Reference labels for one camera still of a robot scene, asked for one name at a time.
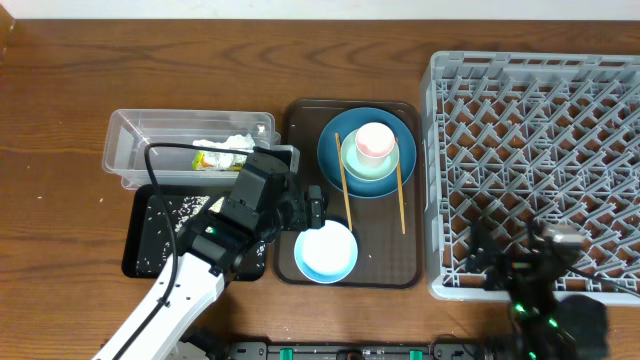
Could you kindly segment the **white tissue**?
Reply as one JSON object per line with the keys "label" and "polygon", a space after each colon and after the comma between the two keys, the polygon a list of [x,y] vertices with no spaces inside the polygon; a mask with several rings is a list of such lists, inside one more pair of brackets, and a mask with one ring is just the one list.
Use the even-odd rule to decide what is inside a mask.
{"label": "white tissue", "polygon": [[213,142],[205,139],[194,140],[194,146],[222,149],[219,153],[230,153],[246,155],[251,153],[255,146],[255,141],[250,134],[233,135],[228,137],[224,142]]}

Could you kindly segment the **light blue bowl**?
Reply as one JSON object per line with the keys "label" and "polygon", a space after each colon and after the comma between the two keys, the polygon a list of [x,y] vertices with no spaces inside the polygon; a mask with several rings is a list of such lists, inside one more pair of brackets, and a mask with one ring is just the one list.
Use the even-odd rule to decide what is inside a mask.
{"label": "light blue bowl", "polygon": [[319,284],[337,283],[355,268],[358,244],[340,222],[326,220],[320,229],[301,232],[294,244],[294,261],[300,272]]}

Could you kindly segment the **wooden chopstick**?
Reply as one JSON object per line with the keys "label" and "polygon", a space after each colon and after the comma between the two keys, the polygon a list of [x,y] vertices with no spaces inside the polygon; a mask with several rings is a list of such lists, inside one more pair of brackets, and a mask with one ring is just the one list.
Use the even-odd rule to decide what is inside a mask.
{"label": "wooden chopstick", "polygon": [[406,234],[406,220],[405,220],[405,204],[404,204],[404,193],[403,193],[403,176],[401,170],[401,153],[400,153],[400,145],[399,139],[395,137],[395,145],[398,150],[398,162],[396,164],[396,180],[397,180],[397,193],[398,193],[398,203],[399,203],[399,214],[400,214],[400,223],[401,223],[401,231],[402,235]]}
{"label": "wooden chopstick", "polygon": [[342,186],[342,192],[343,192],[345,211],[347,215],[348,228],[350,232],[353,232],[353,222],[352,222],[352,216],[351,216],[349,190],[348,190],[348,184],[346,181],[344,164],[342,161],[342,143],[341,143],[341,138],[339,133],[335,133],[334,136],[335,136],[336,151],[337,151],[338,164],[339,164],[339,173],[341,178],[341,186]]}

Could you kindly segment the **pandan snack wrapper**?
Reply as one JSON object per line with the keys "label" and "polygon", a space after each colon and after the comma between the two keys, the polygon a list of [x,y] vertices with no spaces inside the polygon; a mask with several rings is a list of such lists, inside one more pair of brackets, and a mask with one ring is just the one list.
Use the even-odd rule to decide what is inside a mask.
{"label": "pandan snack wrapper", "polygon": [[246,155],[198,151],[192,162],[192,169],[196,171],[239,171],[246,159]]}

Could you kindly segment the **rice grains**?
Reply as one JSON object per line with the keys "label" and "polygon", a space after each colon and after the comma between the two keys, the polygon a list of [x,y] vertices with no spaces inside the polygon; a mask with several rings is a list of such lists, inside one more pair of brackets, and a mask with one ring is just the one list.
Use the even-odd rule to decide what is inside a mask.
{"label": "rice grains", "polygon": [[[167,195],[169,217],[174,225],[173,233],[178,233],[184,223],[196,215],[209,200],[208,196],[176,196]],[[155,195],[151,196],[142,215],[142,233],[136,267],[139,273],[151,275],[159,273],[171,252],[171,236],[161,202]],[[239,272],[248,276],[257,272],[260,277],[265,270],[267,246],[259,243],[252,248],[242,262]]]}

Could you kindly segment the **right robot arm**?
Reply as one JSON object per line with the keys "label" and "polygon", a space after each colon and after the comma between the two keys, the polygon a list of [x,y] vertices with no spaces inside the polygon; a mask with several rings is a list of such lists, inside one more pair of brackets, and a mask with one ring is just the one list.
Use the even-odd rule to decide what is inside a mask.
{"label": "right robot arm", "polygon": [[486,291],[506,291],[511,332],[488,338],[478,359],[604,359],[606,306],[584,295],[559,300],[554,284],[575,263],[584,236],[572,225],[530,222],[528,251],[499,248],[480,221],[471,226],[468,272],[483,272]]}

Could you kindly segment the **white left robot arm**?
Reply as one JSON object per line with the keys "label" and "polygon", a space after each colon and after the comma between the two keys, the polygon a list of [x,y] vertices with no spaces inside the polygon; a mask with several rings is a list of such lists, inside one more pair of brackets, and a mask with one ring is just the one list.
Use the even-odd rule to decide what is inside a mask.
{"label": "white left robot arm", "polygon": [[254,148],[230,191],[210,196],[181,227],[170,223],[164,268],[97,358],[166,358],[256,244],[282,231],[321,228],[327,201],[318,186],[302,189],[299,158],[291,145]]}

